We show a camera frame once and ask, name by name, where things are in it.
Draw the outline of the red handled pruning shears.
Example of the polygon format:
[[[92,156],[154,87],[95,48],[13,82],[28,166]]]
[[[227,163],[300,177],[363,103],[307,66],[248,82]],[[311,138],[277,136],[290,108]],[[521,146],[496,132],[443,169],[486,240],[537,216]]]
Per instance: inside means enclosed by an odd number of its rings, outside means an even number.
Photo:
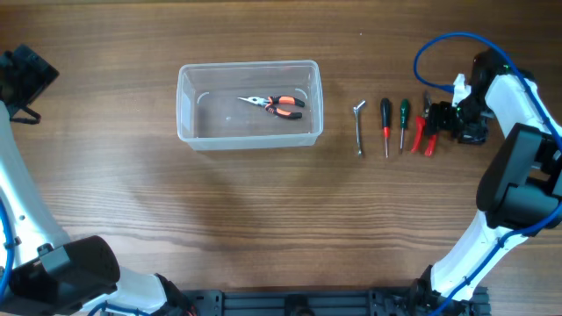
[[[414,137],[414,144],[410,152],[412,154],[417,153],[419,151],[420,145],[422,143],[422,138],[426,136],[425,132],[428,131],[429,128],[429,109],[432,105],[430,94],[425,90],[423,92],[423,110],[420,116],[417,116],[415,119],[416,124],[416,134]],[[437,134],[432,134],[429,136],[429,144],[426,148],[424,155],[427,157],[431,157],[436,149],[437,143]]]

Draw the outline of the clear plastic container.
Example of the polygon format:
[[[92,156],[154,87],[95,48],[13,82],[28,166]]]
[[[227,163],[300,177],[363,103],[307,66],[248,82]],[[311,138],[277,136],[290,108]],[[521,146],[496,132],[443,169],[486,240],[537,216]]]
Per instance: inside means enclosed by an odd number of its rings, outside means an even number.
[[[177,135],[195,151],[312,146],[323,131],[312,60],[187,64],[177,78]]]

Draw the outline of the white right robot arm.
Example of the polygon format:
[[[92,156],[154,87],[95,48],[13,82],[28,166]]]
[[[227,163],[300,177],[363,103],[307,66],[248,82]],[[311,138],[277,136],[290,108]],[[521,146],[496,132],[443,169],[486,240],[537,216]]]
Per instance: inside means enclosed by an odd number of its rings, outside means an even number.
[[[506,57],[488,49],[474,57],[469,78],[457,76],[452,93],[451,102],[424,98],[414,151],[428,137],[425,154],[431,156],[441,131],[460,143],[482,144],[490,118],[497,119],[505,140],[479,182],[471,224],[414,281],[411,313],[467,312],[479,282],[510,250],[561,223],[561,151],[554,140],[561,128],[540,100],[534,76],[513,70]]]

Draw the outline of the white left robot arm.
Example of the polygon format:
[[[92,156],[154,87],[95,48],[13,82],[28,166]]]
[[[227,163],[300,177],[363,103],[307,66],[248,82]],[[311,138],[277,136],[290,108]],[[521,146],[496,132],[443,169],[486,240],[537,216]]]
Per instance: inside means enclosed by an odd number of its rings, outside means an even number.
[[[1,55],[1,310],[16,315],[196,315],[165,277],[124,268],[109,244],[72,240],[41,197],[12,126],[37,125],[31,103],[58,77],[31,48]]]

